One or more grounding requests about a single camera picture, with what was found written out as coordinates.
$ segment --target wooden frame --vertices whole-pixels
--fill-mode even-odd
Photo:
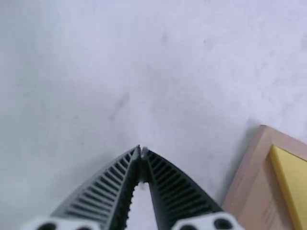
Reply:
[[[271,127],[259,127],[222,205],[247,230],[294,229],[268,157],[272,145],[307,160],[306,144]]]

